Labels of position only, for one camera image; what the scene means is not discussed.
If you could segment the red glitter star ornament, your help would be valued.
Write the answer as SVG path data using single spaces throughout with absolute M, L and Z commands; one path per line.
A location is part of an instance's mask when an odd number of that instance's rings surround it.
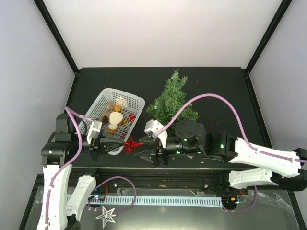
M 125 141 L 122 152 L 126 152 L 128 155 L 132 153 L 138 153 L 137 148 L 142 146 L 144 143 L 135 141 L 133 136 L 130 136 L 127 141 Z

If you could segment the white plastic basket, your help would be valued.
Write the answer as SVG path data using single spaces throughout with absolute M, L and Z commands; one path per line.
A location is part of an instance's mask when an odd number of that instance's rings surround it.
M 117 89 L 106 88 L 101 91 L 86 112 L 85 116 L 91 120 L 97 119 L 100 121 L 101 117 L 104 115 L 109 117 L 110 113 L 113 112 L 113 109 L 116 106 L 115 99 L 120 96 L 128 101 L 128 107 L 121 108 L 120 113 L 123 114 L 123 121 L 118 126 L 118 130 L 114 134 L 114 137 L 127 141 L 145 106 L 145 100 L 143 98 Z M 129 122 L 129 114 L 136 115 L 136 119 L 133 123 Z

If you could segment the gold foil gift box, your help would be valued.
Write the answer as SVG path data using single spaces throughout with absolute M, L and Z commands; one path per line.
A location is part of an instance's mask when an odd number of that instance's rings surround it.
M 113 109 L 114 112 L 121 112 L 121 107 L 116 105 Z

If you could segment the small green christmas tree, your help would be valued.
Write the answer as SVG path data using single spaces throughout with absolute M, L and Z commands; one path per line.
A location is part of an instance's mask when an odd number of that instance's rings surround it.
M 175 70 L 171 78 L 166 81 L 162 94 L 155 99 L 153 104 L 149 105 L 146 112 L 158 120 L 162 125 L 167 125 L 181 107 L 186 103 L 186 93 L 182 88 L 186 85 L 188 78 L 181 76 L 178 70 Z M 169 135 L 175 134 L 176 125 L 183 119 L 196 121 L 198 113 L 192 110 L 192 104 L 189 104 L 167 129 Z

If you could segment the silver star topper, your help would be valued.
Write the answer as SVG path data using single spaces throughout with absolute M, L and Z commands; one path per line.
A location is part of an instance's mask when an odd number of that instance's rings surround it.
M 95 219 L 100 220 L 102 223 L 102 229 L 104 230 L 107 223 L 116 223 L 114 217 L 117 216 L 115 213 L 115 208 L 106 209 L 104 206 L 101 208 L 101 214 L 95 217 Z

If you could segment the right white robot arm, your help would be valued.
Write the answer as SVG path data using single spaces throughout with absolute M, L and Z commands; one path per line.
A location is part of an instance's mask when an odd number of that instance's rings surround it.
M 158 166 L 168 165 L 170 156 L 199 155 L 208 162 L 250 165 L 247 170 L 231 170 L 218 181 L 219 190 L 230 193 L 233 189 L 249 186 L 272 185 L 287 191 L 303 191 L 307 187 L 306 149 L 282 151 L 250 144 L 242 138 L 223 133 L 207 132 L 204 125 L 190 119 L 180 121 L 174 136 L 167 131 L 158 133 L 163 125 L 150 120 L 145 125 L 143 144 L 151 145 L 147 160 Z

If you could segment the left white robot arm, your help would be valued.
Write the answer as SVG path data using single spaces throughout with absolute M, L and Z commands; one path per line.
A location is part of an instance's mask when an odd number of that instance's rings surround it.
M 56 118 L 56 130 L 41 150 L 44 193 L 38 230 L 78 230 L 86 201 L 92 191 L 103 186 L 103 179 L 94 172 L 79 177 L 70 199 L 67 189 L 72 163 L 82 153 L 92 160 L 124 145 L 124 140 L 101 130 L 101 123 L 94 121 L 87 135 L 77 129 L 73 115 L 60 114 Z

